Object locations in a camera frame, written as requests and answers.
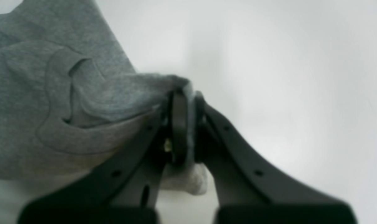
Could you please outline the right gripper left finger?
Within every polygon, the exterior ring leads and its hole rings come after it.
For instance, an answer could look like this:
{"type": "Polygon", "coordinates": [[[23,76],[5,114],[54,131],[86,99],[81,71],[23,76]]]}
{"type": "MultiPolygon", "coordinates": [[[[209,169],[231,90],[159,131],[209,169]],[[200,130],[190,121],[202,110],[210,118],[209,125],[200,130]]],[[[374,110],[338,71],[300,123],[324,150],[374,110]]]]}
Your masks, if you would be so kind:
{"type": "Polygon", "coordinates": [[[187,97],[173,91],[127,145],[90,174],[30,202],[18,224],[159,224],[167,163],[187,159],[187,97]]]}

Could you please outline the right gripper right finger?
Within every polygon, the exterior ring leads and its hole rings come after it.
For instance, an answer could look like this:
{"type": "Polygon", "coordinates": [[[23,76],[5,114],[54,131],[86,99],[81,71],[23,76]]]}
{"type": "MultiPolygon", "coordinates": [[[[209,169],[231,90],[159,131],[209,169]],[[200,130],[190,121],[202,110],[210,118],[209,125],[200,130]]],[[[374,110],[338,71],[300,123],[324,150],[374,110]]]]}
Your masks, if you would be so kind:
{"type": "Polygon", "coordinates": [[[350,206],[276,168],[232,123],[195,95],[195,160],[213,176],[215,224],[356,224],[350,206]]]}

